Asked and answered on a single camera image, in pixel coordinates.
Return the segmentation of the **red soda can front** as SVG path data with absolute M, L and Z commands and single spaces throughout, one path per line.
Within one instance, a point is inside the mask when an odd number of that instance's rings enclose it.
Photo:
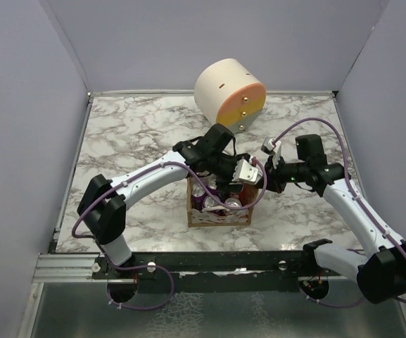
M 258 195 L 258 188 L 251 184 L 244 184 L 243 189 L 239 193 L 239 201 L 243 206 L 254 202 Z

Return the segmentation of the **red soda can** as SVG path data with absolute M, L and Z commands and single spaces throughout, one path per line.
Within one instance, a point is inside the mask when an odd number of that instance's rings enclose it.
M 237 211 L 238 208 L 243 206 L 241 201 L 236 197 L 229 197 L 224 201 L 224 203 L 229 211 Z
M 239 193 L 239 201 L 243 206 L 254 202 L 258 195 L 258 188 L 251 184 L 244 184 L 243 189 Z

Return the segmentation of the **purple soda can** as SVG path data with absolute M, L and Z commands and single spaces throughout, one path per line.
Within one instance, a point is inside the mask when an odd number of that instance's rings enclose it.
M 206 196 L 203 201 L 203 212 L 213 212 L 220 209 L 220 198 L 218 196 Z
M 192 184 L 191 186 L 191 205 L 192 208 L 201 211 L 203 209 L 203 202 L 206 198 L 206 193 L 202 186 L 199 184 Z

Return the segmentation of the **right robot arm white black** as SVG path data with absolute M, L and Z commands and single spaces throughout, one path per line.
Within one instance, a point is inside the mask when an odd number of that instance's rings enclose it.
M 299 161 L 287 163 L 279 140 L 266 138 L 262 143 L 269 156 L 265 189 L 282 192 L 288 183 L 305 183 L 336 209 L 364 251 L 359 255 L 328 239 L 317 240 L 303 247 L 302 270 L 308 275 L 333 270 L 356 282 L 371 303 L 388 299 L 406 303 L 406 240 L 360 195 L 346 162 L 328 163 L 319 135 L 296 137 L 296 146 Z

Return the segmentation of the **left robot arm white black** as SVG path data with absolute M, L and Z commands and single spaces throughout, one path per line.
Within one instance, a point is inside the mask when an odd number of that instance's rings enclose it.
M 215 124 L 203 136 L 178 142 L 158 160 L 133 173 L 91 179 L 77 208 L 78 221 L 85 223 L 110 259 L 108 269 L 114 276 L 123 278 L 132 272 L 132 251 L 123 236 L 126 213 L 145 196 L 204 172 L 214 175 L 217 188 L 226 192 L 260 181 L 260 169 L 250 155 L 225 153 L 227 145 L 234 142 L 230 130 Z

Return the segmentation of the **round pastel drawer cabinet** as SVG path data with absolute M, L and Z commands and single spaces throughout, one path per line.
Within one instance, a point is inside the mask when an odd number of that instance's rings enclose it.
M 233 133 L 247 130 L 260 115 L 267 92 L 235 58 L 208 66 L 194 87 L 194 101 L 210 124 L 219 123 Z

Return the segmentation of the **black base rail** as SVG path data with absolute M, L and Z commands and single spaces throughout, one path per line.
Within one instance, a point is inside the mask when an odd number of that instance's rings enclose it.
M 103 256 L 94 262 L 93 279 L 158 294 L 297 292 L 300 281 L 333 275 L 315 267 L 302 250 L 135 252 L 119 268 Z

